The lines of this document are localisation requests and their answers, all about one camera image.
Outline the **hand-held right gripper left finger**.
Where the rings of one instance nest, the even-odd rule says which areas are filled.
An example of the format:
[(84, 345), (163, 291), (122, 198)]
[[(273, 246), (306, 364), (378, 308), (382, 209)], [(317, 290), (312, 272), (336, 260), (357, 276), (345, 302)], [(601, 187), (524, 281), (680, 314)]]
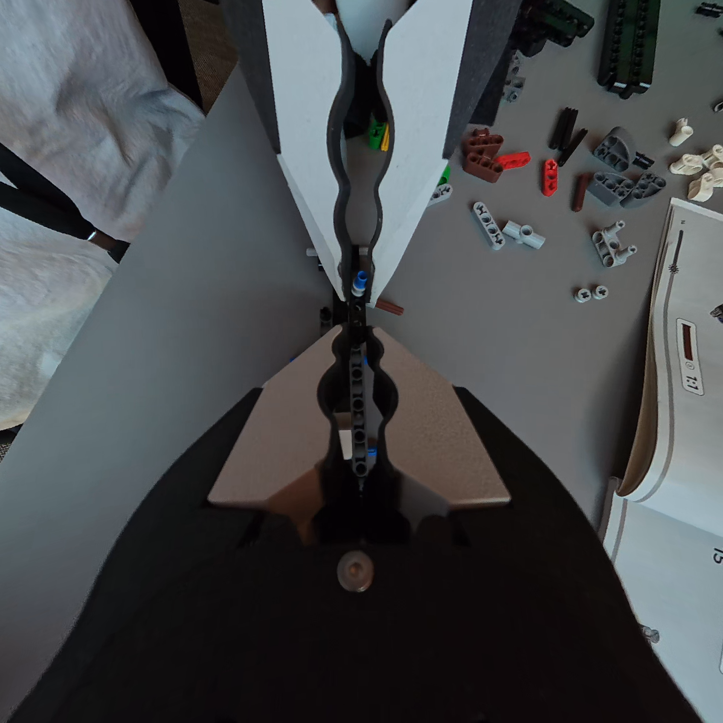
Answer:
[(322, 412), (318, 387), (336, 358), (339, 325), (274, 375), (207, 500), (219, 507), (321, 507), (320, 469), (339, 431)]

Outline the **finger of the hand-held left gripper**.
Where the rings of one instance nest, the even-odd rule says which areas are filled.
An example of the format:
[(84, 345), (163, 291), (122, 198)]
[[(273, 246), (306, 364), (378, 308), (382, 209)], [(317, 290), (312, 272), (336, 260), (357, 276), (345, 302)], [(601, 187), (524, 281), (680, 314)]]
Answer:
[(521, 2), (419, 1), (383, 35), (377, 64), (390, 148), (375, 185), (374, 304), (396, 271), (496, 69)]
[(311, 1), (227, 1), (223, 17), (318, 259), (348, 301), (351, 184), (341, 137), (354, 96), (354, 53), (346, 32)]

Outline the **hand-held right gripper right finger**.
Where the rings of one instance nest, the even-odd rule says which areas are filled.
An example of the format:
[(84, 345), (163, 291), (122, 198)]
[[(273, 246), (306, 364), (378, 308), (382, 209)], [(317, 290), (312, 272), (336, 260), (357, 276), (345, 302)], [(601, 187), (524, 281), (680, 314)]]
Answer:
[(511, 495), (452, 384), (380, 328), (398, 402), (384, 429), (386, 455), (400, 473), (406, 518), (507, 505)]

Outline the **dark grey lego beam assembly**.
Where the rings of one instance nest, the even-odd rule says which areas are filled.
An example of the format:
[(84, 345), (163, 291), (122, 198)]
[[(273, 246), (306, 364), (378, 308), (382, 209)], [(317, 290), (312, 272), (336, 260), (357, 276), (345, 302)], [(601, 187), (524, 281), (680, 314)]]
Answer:
[(367, 271), (359, 246), (352, 244), (341, 264), (347, 297), (342, 300), (335, 294), (330, 306), (320, 311), (320, 329), (330, 338), (333, 362), (322, 375), (317, 394), (321, 411), (330, 422), (324, 474), (332, 480), (347, 476), (360, 491), (371, 468), (366, 404), (366, 302), (371, 283)]

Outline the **brown lego angled beam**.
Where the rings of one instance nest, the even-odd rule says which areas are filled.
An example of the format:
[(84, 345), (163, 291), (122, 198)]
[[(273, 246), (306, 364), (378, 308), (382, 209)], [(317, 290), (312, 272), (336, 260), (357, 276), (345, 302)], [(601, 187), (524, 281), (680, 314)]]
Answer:
[(504, 143), (504, 137), (500, 134), (493, 134), (487, 128), (474, 129), (462, 142), (462, 153), (464, 157), (474, 154), (483, 158), (494, 159), (497, 157)]
[(465, 156), (463, 170), (484, 182), (494, 184), (502, 175), (504, 167), (494, 158), (470, 152)]

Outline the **dark grey lego connector block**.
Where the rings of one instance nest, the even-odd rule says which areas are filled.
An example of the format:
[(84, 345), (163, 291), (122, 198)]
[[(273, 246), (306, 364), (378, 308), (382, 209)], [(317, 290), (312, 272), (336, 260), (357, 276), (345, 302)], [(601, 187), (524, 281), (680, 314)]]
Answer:
[(518, 50), (514, 50), (503, 83), (501, 104), (512, 104), (519, 99), (526, 82), (526, 79), (520, 75), (521, 65), (522, 56)]

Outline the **black lego axle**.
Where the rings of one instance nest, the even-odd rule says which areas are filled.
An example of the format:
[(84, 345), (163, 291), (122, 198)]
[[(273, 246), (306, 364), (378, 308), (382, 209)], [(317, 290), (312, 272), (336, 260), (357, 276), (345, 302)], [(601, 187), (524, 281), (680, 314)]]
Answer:
[(568, 142), (560, 157), (557, 159), (557, 165), (559, 168), (565, 166), (565, 164), (574, 154), (574, 151), (576, 151), (576, 149), (580, 146), (583, 140), (585, 140), (588, 132), (589, 131), (587, 129), (580, 129), (575, 133), (574, 137)]
[(567, 149), (572, 140), (578, 113), (578, 109), (570, 107), (566, 107), (560, 112), (548, 143), (549, 149), (559, 151)]

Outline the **light grey lego axle connector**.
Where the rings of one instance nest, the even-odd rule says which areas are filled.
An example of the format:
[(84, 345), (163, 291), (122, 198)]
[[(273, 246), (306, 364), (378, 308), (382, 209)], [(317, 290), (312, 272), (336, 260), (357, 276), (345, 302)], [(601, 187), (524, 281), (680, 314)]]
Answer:
[(546, 238), (537, 233), (529, 224), (521, 225), (513, 221), (508, 221), (504, 225), (502, 232), (515, 242), (524, 244), (532, 249), (540, 249), (546, 241)]

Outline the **pile of black lego beams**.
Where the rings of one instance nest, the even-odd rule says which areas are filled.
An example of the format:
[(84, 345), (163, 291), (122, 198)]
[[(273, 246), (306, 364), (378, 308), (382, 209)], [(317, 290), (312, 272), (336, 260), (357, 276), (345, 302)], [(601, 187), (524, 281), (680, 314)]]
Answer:
[(510, 44), (527, 58), (540, 53), (548, 42), (568, 48), (584, 38), (594, 18), (566, 1), (523, 1), (511, 32)]

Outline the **dark grey curved lego piece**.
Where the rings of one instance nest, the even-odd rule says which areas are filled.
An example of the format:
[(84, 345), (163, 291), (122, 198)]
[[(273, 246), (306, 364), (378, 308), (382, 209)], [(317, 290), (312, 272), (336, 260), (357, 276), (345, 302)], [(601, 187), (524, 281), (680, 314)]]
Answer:
[(620, 207), (637, 209), (645, 205), (667, 185), (666, 179), (651, 171), (645, 171), (637, 179), (630, 192), (619, 202)]
[(608, 207), (622, 205), (636, 183), (621, 174), (597, 171), (590, 176), (586, 191)]
[(593, 149), (592, 155), (614, 172), (624, 174), (636, 158), (636, 144), (627, 129), (617, 126)]

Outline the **lego instruction booklet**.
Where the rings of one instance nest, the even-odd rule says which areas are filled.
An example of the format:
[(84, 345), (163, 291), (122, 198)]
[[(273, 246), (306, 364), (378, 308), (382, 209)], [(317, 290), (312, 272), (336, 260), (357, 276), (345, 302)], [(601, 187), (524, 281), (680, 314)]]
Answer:
[(721, 214), (670, 201), (644, 388), (603, 545), (653, 652), (722, 720)]

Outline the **person's white shirt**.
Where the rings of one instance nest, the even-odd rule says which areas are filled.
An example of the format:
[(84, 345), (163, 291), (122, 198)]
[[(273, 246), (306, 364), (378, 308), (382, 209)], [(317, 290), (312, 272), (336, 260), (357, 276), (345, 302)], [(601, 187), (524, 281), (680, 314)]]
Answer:
[[(131, 2), (1, 3), (1, 132), (83, 218), (133, 241), (204, 113), (163, 70)], [(23, 424), (118, 268), (2, 209), (1, 422)]]

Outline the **black and green lego frame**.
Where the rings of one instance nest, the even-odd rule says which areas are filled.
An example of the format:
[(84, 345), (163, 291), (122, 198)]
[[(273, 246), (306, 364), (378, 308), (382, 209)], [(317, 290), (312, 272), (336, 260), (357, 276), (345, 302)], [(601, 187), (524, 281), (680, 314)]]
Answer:
[(652, 85), (660, 6), (660, 1), (609, 2), (597, 82), (621, 100)]

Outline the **light grey lego bracket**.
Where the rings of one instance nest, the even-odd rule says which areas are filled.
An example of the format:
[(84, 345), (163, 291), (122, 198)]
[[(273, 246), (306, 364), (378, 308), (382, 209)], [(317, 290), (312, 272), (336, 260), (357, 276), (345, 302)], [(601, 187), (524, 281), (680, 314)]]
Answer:
[(596, 253), (605, 268), (621, 266), (638, 252), (636, 245), (627, 247), (621, 245), (619, 232), (625, 228), (625, 225), (625, 221), (619, 220), (591, 235)]

